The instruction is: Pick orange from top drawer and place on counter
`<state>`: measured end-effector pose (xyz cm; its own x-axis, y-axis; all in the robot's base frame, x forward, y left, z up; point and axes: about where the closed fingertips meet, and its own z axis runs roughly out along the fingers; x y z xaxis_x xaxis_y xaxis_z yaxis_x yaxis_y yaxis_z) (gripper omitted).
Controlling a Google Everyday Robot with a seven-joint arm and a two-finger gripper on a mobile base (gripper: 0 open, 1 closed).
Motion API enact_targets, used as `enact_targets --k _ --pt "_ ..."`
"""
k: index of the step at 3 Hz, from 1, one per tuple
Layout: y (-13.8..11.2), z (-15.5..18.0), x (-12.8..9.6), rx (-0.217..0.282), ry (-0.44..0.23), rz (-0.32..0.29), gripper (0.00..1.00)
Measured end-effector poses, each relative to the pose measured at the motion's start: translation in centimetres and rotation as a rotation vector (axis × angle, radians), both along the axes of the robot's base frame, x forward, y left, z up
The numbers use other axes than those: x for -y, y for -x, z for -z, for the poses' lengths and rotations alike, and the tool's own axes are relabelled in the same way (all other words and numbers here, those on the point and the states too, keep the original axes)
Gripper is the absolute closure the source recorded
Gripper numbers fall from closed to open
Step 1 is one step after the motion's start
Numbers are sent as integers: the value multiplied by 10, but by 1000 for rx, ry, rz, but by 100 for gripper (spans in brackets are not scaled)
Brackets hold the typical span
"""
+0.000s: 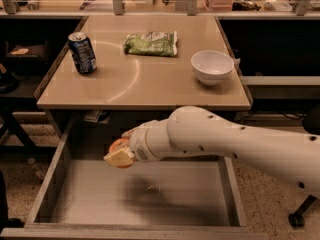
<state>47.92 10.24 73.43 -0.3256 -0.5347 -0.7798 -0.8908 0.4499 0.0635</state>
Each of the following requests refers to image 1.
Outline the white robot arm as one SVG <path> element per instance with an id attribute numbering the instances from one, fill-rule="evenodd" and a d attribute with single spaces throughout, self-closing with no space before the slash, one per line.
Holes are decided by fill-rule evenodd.
<path id="1" fill-rule="evenodd" d="M 316 135 L 244 126 L 203 108 L 186 106 L 165 120 L 149 121 L 125 132 L 113 147 L 104 156 L 113 167 L 218 155 L 320 197 L 320 142 Z"/>

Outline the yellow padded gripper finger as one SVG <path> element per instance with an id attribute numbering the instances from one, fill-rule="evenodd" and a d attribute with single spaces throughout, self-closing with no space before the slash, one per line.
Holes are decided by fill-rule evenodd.
<path id="1" fill-rule="evenodd" d="M 143 125 L 134 127 L 128 131 L 125 131 L 121 137 L 122 138 L 131 138 L 133 136 L 140 136 L 141 134 L 143 134 L 145 131 L 145 127 Z"/>
<path id="2" fill-rule="evenodd" d="M 127 168 L 134 164 L 135 157 L 129 147 L 122 147 L 109 152 L 104 160 L 112 167 Z"/>

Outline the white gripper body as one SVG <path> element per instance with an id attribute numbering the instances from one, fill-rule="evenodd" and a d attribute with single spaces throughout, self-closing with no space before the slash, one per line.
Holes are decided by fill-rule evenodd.
<path id="1" fill-rule="evenodd" d="M 166 120 L 153 120 L 141 124 L 145 131 L 140 136 L 129 138 L 129 147 L 141 162 L 159 161 L 170 151 Z"/>

